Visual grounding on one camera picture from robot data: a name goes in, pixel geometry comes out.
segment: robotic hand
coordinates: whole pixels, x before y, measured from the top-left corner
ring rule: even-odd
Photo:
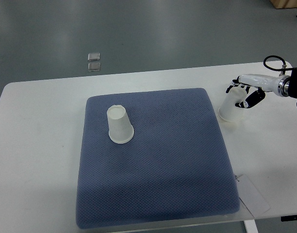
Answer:
[[[266,64],[268,58],[279,58],[282,62],[281,69],[271,68]],[[265,92],[274,92],[277,96],[292,97],[297,99],[297,68],[286,68],[285,61],[278,56],[272,55],[264,59],[264,66],[270,70],[281,71],[278,77],[259,75],[259,74],[243,74],[237,79],[233,80],[226,93],[231,88],[238,86],[246,90],[247,94],[251,86],[256,87],[258,90],[254,91],[241,103],[236,103],[235,106],[239,108],[251,108],[261,102],[265,98]],[[291,70],[291,76],[286,75],[285,72]]]

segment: white paper cup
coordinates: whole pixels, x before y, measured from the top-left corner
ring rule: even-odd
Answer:
[[[241,120],[244,109],[236,107],[235,104],[244,101],[246,96],[247,92],[245,89],[233,87],[224,99],[222,106],[218,109],[218,115],[228,122]]]
[[[129,142],[134,134],[126,109],[121,105],[113,105],[106,112],[109,124],[110,139],[118,144]]]

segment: wooden box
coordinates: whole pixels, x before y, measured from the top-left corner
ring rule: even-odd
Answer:
[[[297,7],[297,0],[270,0],[270,1],[276,9]]]

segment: cup base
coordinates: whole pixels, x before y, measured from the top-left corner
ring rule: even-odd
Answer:
[[[110,137],[110,139],[111,139],[113,142],[117,143],[117,144],[124,144],[124,143],[129,142],[129,141],[133,138],[133,135],[134,135],[134,129],[133,129],[133,126],[131,125],[131,127],[132,127],[132,135],[131,135],[130,138],[128,138],[127,140],[125,140],[125,141],[116,141],[115,139],[113,139],[113,138],[111,137],[111,135],[110,135],[110,131],[109,131],[109,137]]]

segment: clear plastic piece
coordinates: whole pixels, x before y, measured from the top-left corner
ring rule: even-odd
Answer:
[[[92,52],[88,55],[88,61],[98,61],[100,60],[99,52]]]
[[[100,62],[91,62],[88,64],[88,71],[97,71],[100,70]]]

